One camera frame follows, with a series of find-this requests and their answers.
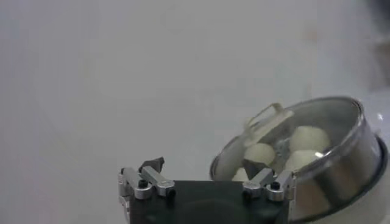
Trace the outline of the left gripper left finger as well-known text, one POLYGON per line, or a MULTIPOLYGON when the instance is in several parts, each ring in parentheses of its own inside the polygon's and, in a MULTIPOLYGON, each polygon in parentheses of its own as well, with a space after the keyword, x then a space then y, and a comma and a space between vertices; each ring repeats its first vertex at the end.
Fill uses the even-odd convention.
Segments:
POLYGON ((164 157, 147 160, 138 169, 123 167, 118 172, 118 198, 125 211, 130 210, 130 198, 147 200, 155 192, 167 200, 176 196, 176 185, 161 175, 164 157))

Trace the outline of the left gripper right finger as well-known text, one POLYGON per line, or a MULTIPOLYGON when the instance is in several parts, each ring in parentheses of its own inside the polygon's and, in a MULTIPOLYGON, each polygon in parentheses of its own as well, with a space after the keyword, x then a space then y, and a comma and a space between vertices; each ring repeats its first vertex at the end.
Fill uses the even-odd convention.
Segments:
POLYGON ((246 200, 253 200, 261 196, 270 201, 293 201, 296 199, 296 177, 290 170, 283 170, 276 174, 273 169, 264 163, 243 160, 243 167, 248 180, 242 183, 243 196, 246 200))

